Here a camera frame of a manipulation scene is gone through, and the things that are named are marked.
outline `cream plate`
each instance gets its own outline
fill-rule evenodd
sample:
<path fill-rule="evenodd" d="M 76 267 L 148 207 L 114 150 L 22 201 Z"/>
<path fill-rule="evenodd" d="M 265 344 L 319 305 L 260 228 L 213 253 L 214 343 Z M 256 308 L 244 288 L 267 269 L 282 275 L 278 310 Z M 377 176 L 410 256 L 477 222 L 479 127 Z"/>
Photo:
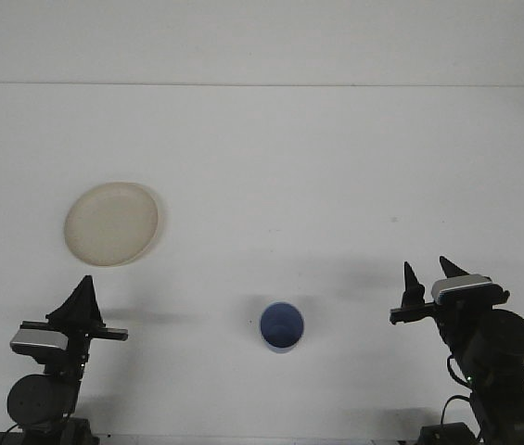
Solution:
<path fill-rule="evenodd" d="M 70 251 L 95 266 L 135 260 L 157 233 L 159 211 L 138 184 L 109 183 L 82 195 L 70 209 L 64 236 Z"/>

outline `blue cup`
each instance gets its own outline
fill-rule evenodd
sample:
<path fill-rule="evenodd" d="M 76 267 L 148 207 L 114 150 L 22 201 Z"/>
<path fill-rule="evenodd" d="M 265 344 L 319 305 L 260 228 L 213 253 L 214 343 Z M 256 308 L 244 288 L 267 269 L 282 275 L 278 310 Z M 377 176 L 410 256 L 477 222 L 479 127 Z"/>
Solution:
<path fill-rule="evenodd" d="M 304 322 L 299 310 L 288 303 L 274 303 L 260 318 L 262 337 L 271 350 L 288 352 L 302 337 Z"/>

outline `black cable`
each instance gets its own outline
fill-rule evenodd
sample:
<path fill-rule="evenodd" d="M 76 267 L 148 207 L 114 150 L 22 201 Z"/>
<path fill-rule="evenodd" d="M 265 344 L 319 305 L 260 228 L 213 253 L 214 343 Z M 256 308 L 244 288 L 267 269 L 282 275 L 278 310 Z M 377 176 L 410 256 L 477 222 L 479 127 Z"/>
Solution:
<path fill-rule="evenodd" d="M 2 437 L 0 438 L 0 445 L 2 445 L 2 443 L 4 442 L 4 439 L 6 438 L 6 436 L 8 435 L 8 433 L 10 431 L 12 431 L 14 428 L 16 428 L 19 424 L 14 424 L 13 426 L 11 426 L 9 429 L 7 429 L 4 433 L 2 433 Z"/>
<path fill-rule="evenodd" d="M 449 439 L 449 437 L 445 434 L 445 425 L 443 422 L 445 421 L 445 412 L 447 411 L 447 407 L 449 406 L 449 403 L 452 401 L 466 401 L 469 403 L 469 397 L 462 396 L 461 394 L 455 394 L 454 396 L 447 399 L 445 402 L 445 405 L 443 406 L 443 411 L 441 412 L 441 421 L 439 423 L 441 427 L 441 435 L 445 437 L 445 440 L 447 440 L 449 443 L 452 443 L 452 441 Z M 474 445 L 479 444 L 480 440 L 482 439 L 482 431 L 478 433 L 476 436 L 476 441 L 474 442 Z"/>
<path fill-rule="evenodd" d="M 445 412 L 447 411 L 447 406 L 449 406 L 449 403 L 452 401 L 466 401 L 469 403 L 469 398 L 460 394 L 455 394 L 454 396 L 451 396 L 449 399 L 447 399 L 441 413 L 441 428 L 443 427 L 443 422 L 445 421 Z"/>
<path fill-rule="evenodd" d="M 454 357 L 453 354 L 451 354 L 449 357 L 447 357 L 447 371 L 449 371 L 449 375 L 455 382 L 459 383 L 462 387 L 466 387 L 468 389 L 471 389 L 471 386 L 467 383 L 466 380 L 462 380 L 457 376 L 454 369 L 451 367 L 451 359 Z"/>

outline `white wall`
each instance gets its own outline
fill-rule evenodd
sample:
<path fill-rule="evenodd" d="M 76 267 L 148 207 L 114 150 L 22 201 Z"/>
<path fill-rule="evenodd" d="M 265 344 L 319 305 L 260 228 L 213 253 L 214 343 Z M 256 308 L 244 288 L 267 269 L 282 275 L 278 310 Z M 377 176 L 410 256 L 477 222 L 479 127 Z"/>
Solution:
<path fill-rule="evenodd" d="M 0 81 L 524 85 L 524 1 L 0 2 Z"/>
<path fill-rule="evenodd" d="M 41 370 L 8 341 L 86 273 L 130 330 L 91 349 L 79 414 L 97 432 L 407 439 L 438 422 L 447 351 L 389 308 L 404 260 L 429 287 L 446 254 L 524 316 L 524 87 L 87 83 L 524 85 L 524 2 L 134 5 L 0 3 L 0 428 Z M 107 181 L 149 186 L 165 216 L 143 259 L 102 269 L 62 228 Z M 306 321 L 285 355 L 257 332 L 278 299 Z"/>

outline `plate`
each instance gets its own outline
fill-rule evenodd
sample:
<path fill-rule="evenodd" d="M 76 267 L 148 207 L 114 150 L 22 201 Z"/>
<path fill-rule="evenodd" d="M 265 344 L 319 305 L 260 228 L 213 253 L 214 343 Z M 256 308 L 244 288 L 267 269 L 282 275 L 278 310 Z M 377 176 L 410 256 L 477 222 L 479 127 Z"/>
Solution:
<path fill-rule="evenodd" d="M 68 248 L 95 266 L 118 266 L 137 259 L 159 225 L 157 203 L 134 183 L 99 185 L 71 207 L 64 225 Z"/>

